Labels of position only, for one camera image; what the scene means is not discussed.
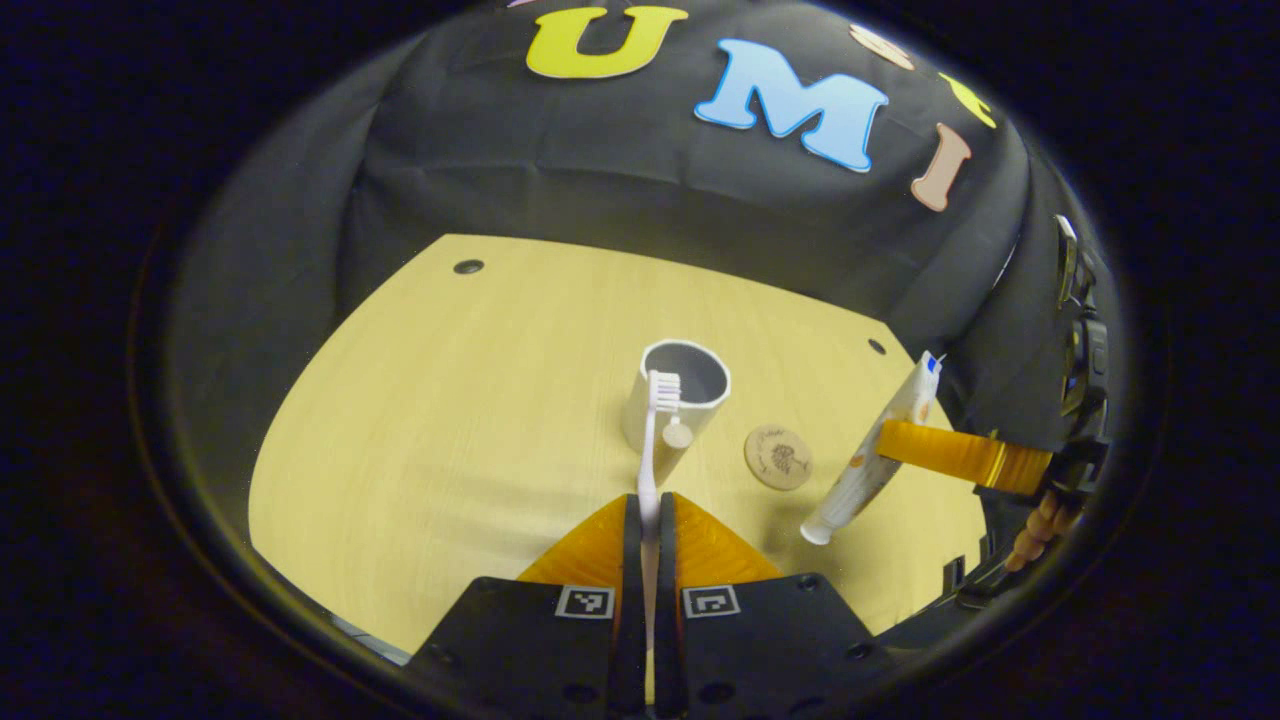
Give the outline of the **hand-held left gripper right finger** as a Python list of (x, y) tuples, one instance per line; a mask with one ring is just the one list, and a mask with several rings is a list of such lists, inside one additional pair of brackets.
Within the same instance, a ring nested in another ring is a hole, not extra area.
[(660, 717), (837, 717), (897, 669), (826, 577), (785, 575), (682, 495), (664, 495), (659, 518)]

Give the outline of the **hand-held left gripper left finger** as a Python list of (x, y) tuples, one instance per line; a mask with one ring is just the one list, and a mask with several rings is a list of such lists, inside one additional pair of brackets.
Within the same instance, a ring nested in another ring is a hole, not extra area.
[(645, 703), (637, 498), (580, 521), (522, 575), (479, 577), (407, 664), (463, 719), (617, 719)]

